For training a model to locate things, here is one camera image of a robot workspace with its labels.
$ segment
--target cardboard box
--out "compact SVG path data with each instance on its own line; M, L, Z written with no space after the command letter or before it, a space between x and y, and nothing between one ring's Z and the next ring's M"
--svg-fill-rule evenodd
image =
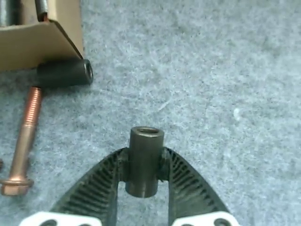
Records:
M83 58L80 0L48 0L48 20L38 22L35 0L22 0L23 25L0 28L0 71Z

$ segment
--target tube opening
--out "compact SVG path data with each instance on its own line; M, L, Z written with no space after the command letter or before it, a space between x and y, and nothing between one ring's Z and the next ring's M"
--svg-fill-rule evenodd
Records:
M138 128L137 129L139 132L144 133L144 134L157 134L159 133L159 129L156 128Z

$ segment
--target black cylinder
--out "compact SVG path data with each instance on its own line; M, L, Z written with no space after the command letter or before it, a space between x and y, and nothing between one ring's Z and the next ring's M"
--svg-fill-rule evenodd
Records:
M38 21L44 21L44 15L48 13L47 0L35 0Z
M0 27L20 24L21 0L0 0Z
M129 175L126 191L132 196L148 198L158 190L157 172L163 151L164 132L151 127L131 129Z
M38 66L37 80L37 86L41 88L90 85L93 82L93 70L86 59L52 61Z

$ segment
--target bolt thread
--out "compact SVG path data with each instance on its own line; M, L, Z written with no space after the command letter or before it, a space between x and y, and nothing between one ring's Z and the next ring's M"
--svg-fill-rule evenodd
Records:
M35 126L41 108L42 91L40 88L31 87L27 97L27 104L24 111L23 124L27 126Z

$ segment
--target white clamp part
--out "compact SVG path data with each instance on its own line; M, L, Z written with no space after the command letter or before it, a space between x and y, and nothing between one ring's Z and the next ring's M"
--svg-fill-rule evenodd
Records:
M19 226L42 226L46 222L55 222L55 226L102 226L99 219L87 216L54 213L54 212L38 212L25 218Z
M224 211L178 218L172 226L239 226L237 220Z

